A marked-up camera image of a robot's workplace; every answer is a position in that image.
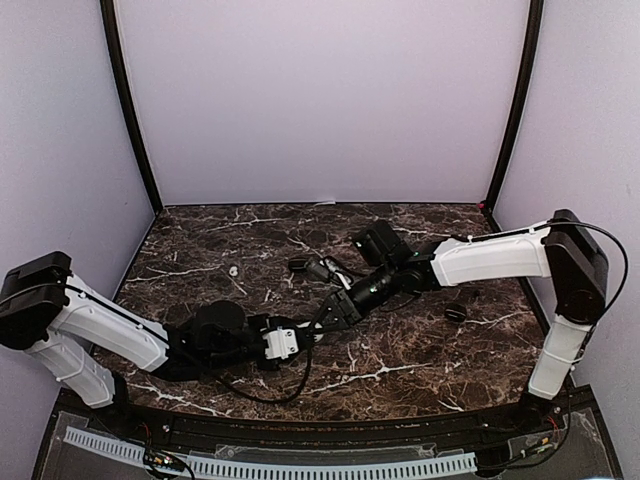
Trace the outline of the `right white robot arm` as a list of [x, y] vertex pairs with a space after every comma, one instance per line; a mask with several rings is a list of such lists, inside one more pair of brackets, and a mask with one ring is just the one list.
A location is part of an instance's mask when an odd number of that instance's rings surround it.
[[353, 238], [373, 273], [327, 297], [311, 324], [324, 331], [348, 329], [398, 293], [502, 278], [551, 279], [554, 320], [529, 378], [529, 396], [510, 413], [511, 426], [530, 434], [547, 420], [546, 401], [559, 393], [589, 332], [613, 301], [607, 295], [609, 262], [591, 235], [596, 229], [563, 209], [520, 230], [449, 237], [414, 250], [387, 221], [377, 220]]

